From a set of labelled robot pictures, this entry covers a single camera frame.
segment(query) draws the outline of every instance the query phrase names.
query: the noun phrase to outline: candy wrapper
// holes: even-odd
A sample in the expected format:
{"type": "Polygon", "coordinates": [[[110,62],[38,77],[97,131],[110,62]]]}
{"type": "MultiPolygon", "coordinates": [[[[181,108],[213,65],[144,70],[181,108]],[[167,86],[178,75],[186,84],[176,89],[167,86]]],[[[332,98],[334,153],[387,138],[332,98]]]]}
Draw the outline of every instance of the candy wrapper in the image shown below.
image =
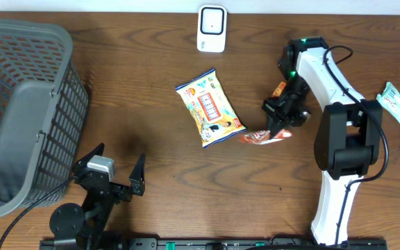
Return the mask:
{"type": "Polygon", "coordinates": [[[292,133],[289,132],[288,130],[282,129],[272,139],[270,139],[269,136],[270,136],[269,131],[258,131],[255,133],[247,133],[246,135],[240,138],[240,142],[264,145],[272,142],[278,142],[288,137],[290,138],[292,136],[292,133]]]}
{"type": "Polygon", "coordinates": [[[400,94],[391,82],[387,82],[382,95],[378,94],[376,99],[400,123],[400,94]]]}
{"type": "Polygon", "coordinates": [[[176,87],[175,90],[195,120],[203,148],[223,142],[246,130],[228,102],[215,76],[215,69],[176,87]]]}

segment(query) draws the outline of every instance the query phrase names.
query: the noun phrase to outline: black clamp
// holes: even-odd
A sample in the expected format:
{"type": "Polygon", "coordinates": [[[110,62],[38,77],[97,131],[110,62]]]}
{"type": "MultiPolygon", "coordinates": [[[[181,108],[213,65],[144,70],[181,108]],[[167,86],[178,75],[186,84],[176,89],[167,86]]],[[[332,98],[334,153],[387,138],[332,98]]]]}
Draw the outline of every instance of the black clamp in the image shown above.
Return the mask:
{"type": "Polygon", "coordinates": [[[278,68],[287,84],[279,97],[266,99],[262,106],[267,113],[267,129],[270,131],[270,138],[289,126],[302,126],[310,117],[310,111],[305,107],[306,95],[310,87],[297,74],[296,64],[300,52],[317,47],[328,48],[328,45],[322,37],[310,37],[290,40],[283,49],[283,54],[278,59],[278,68]]]}
{"type": "Polygon", "coordinates": [[[90,159],[101,156],[103,150],[101,143],[74,165],[75,183],[87,190],[87,196],[82,206],[66,203],[53,212],[49,225],[55,239],[42,241],[41,250],[127,249],[121,237],[106,234],[104,228],[115,204],[129,202],[133,195],[144,194],[145,155],[140,156],[129,176],[131,185],[127,186],[110,182],[107,172],[88,167],[90,159]]]}
{"type": "MultiPolygon", "coordinates": [[[[377,100],[362,104],[382,122],[382,107],[377,100]]],[[[357,104],[334,103],[325,106],[314,143],[314,156],[319,168],[328,171],[331,178],[368,172],[379,155],[381,136],[367,114],[357,104]],[[347,134],[347,122],[359,128],[357,133],[347,134]]]]}

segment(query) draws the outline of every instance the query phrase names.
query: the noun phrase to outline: wood grain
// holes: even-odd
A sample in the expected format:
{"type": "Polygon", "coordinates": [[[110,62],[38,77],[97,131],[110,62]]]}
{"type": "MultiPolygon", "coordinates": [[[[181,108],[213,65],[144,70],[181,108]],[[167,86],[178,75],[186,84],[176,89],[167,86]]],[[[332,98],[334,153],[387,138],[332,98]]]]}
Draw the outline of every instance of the wood grain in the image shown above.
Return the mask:
{"type": "MultiPolygon", "coordinates": [[[[331,45],[354,49],[340,69],[367,99],[386,81],[400,91],[400,17],[229,15],[226,50],[220,54],[197,51],[193,14],[0,12],[0,18],[59,24],[72,35],[73,61],[92,91],[79,157],[105,142],[105,156],[116,161],[115,180],[127,184],[132,166],[146,152],[145,195],[116,206],[108,223],[108,229],[126,235],[306,235],[315,215],[321,176],[312,147],[321,111],[312,95],[312,119],[293,129],[288,140],[255,146],[233,137],[202,149],[176,85],[215,67],[244,124],[264,128],[260,105],[283,80],[277,59],[286,42],[322,35],[331,45]]],[[[400,249],[400,125],[385,111],[383,128],[390,166],[383,178],[360,186],[349,235],[382,236],[390,249],[400,249]]],[[[52,236],[53,210],[84,199],[82,188],[72,184],[68,190],[55,206],[27,214],[4,249],[37,249],[42,238],[52,236]]],[[[0,237],[20,211],[0,218],[0,237]]]]}

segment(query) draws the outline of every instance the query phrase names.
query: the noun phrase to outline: cartoon character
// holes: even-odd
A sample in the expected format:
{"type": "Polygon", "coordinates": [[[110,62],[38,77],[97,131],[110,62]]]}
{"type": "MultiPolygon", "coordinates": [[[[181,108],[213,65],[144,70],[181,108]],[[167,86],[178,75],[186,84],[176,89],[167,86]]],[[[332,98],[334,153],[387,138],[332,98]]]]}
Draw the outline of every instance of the cartoon character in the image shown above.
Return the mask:
{"type": "Polygon", "coordinates": [[[206,142],[211,138],[217,138],[223,135],[226,131],[225,128],[232,126],[231,122],[217,122],[214,124],[209,124],[206,119],[203,119],[203,124],[201,125],[201,138],[206,142]]]}

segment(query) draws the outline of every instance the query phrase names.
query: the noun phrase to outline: black cable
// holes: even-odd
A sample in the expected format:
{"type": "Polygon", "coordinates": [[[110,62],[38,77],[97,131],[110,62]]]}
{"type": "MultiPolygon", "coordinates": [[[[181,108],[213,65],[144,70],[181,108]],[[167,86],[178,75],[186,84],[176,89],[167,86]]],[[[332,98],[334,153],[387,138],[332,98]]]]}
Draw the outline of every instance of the black cable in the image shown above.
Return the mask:
{"type": "Polygon", "coordinates": [[[340,216],[339,216],[339,222],[337,223],[337,230],[336,230],[336,241],[335,241],[335,245],[338,245],[338,241],[339,241],[339,232],[340,232],[340,224],[342,223],[342,218],[344,216],[344,210],[345,210],[345,206],[347,204],[347,199],[348,199],[348,193],[351,190],[351,186],[355,183],[363,183],[363,182],[368,182],[368,181],[374,181],[378,178],[380,178],[382,176],[382,174],[385,172],[385,170],[387,169],[388,166],[388,157],[389,157],[389,152],[388,152],[388,143],[387,143],[387,138],[385,136],[385,133],[383,132],[383,129],[381,128],[381,125],[379,124],[377,118],[374,116],[373,113],[371,113],[363,104],[362,102],[360,102],[359,100],[357,100],[355,97],[353,97],[348,90],[343,86],[343,84],[341,84],[341,82],[339,81],[339,79],[336,77],[336,75],[333,73],[333,71],[331,70],[330,66],[328,65],[328,58],[326,57],[328,55],[328,53],[330,51],[332,51],[333,49],[337,49],[337,48],[343,48],[346,49],[348,51],[350,51],[350,54],[346,57],[344,57],[343,59],[339,60],[336,62],[336,64],[350,58],[353,55],[353,49],[350,49],[349,47],[343,46],[343,45],[336,45],[333,47],[328,48],[325,53],[324,53],[324,64],[326,69],[328,70],[328,72],[330,73],[331,77],[333,77],[334,81],[339,85],[339,87],[342,89],[343,93],[345,95],[347,95],[351,100],[354,101],[354,103],[356,103],[357,105],[359,105],[359,108],[368,115],[368,117],[371,119],[371,121],[373,122],[373,125],[377,128],[381,139],[382,139],[382,143],[383,143],[383,151],[384,151],[384,161],[383,161],[383,165],[381,170],[379,171],[379,173],[377,173],[375,176],[369,177],[369,178],[364,178],[364,179],[358,179],[358,180],[354,180],[354,181],[350,181],[348,183],[348,185],[346,186],[346,190],[345,190],[345,196],[344,196],[344,201],[342,203],[342,209],[340,211],[340,216]]]}
{"type": "Polygon", "coordinates": [[[76,177],[70,177],[68,178],[65,182],[61,183],[58,187],[56,187],[54,190],[50,191],[48,194],[44,195],[43,197],[41,197],[39,200],[35,201],[32,205],[30,205],[28,208],[26,208],[26,210],[24,210],[22,213],[20,213],[18,215],[18,217],[16,217],[13,222],[10,224],[10,226],[6,229],[6,231],[4,232],[3,236],[0,239],[0,249],[3,246],[4,240],[7,238],[7,235],[9,234],[9,232],[13,229],[13,227],[15,226],[15,224],[24,216],[26,215],[26,213],[28,213],[30,210],[32,210],[32,208],[36,207],[39,203],[41,203],[42,201],[44,201],[45,199],[48,199],[49,197],[51,197],[52,195],[54,195],[57,191],[59,191],[61,188],[63,188],[64,186],[66,186],[67,184],[69,184],[71,181],[73,181],[76,177]]]}
{"type": "Polygon", "coordinates": [[[274,239],[277,238],[279,235],[285,235],[285,236],[287,236],[288,238],[291,239],[291,241],[292,241],[293,244],[296,244],[296,242],[294,241],[294,239],[292,238],[292,236],[289,235],[289,234],[287,234],[287,233],[276,233],[273,237],[271,237],[271,239],[269,239],[269,244],[273,244],[273,243],[274,243],[274,242],[273,242],[274,239]]]}

